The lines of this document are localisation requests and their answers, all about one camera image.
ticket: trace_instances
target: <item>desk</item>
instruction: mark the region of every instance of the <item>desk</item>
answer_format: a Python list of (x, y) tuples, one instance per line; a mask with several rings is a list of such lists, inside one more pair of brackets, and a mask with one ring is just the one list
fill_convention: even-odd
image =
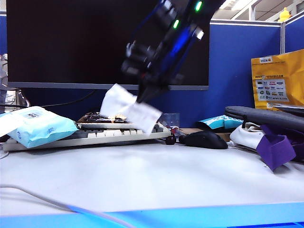
[[(304, 201), (304, 165), (273, 173), (253, 152), (162, 142), (12, 152), (1, 183), (95, 211)], [(1, 190), (1, 215), (65, 213), (18, 190)]]

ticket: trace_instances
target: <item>computer monitor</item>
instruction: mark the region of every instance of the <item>computer monitor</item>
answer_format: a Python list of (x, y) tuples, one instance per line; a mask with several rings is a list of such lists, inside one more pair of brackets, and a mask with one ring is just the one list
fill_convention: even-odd
[[(7, 2), (10, 87), (108, 89), (114, 83), (136, 89), (121, 73), (132, 32), (158, 0), (31, 0)], [(184, 8), (187, 0), (172, 0)], [(209, 21), (186, 58), (175, 90), (205, 90), (209, 74)], [(136, 34), (156, 48), (165, 31), (154, 19)]]

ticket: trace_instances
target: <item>wet wipes package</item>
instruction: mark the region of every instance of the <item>wet wipes package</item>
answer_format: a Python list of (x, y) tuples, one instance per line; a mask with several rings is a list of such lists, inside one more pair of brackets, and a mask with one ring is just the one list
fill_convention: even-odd
[(224, 127), (225, 129), (237, 128), (243, 123), (242, 120), (231, 118), (226, 115), (221, 115), (206, 120), (201, 120), (200, 122), (205, 123), (211, 129), (217, 129), (220, 127)]
[(78, 130), (72, 120), (38, 106), (2, 114), (0, 119), (8, 116), (12, 124), (21, 123), (8, 135), (27, 148), (68, 137)]

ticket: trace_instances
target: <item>computer mouse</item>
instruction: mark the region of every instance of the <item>computer mouse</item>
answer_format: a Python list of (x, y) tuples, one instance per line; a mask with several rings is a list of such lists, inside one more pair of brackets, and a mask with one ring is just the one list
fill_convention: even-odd
[(217, 134), (210, 131), (191, 133), (183, 139), (186, 146), (203, 147), (209, 149), (227, 149), (227, 143)]

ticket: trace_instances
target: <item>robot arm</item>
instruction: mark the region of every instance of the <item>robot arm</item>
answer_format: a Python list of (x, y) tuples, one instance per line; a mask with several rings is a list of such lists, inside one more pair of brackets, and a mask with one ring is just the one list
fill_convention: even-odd
[(162, 0), (156, 16), (167, 30), (156, 50), (136, 42), (126, 47), (122, 71), (139, 78), (137, 102), (145, 102), (179, 85), (183, 76), (179, 69), (192, 44), (201, 40), (204, 33), (197, 23), (210, 23), (215, 11), (225, 0), (189, 0), (183, 12), (177, 12), (170, 0)]

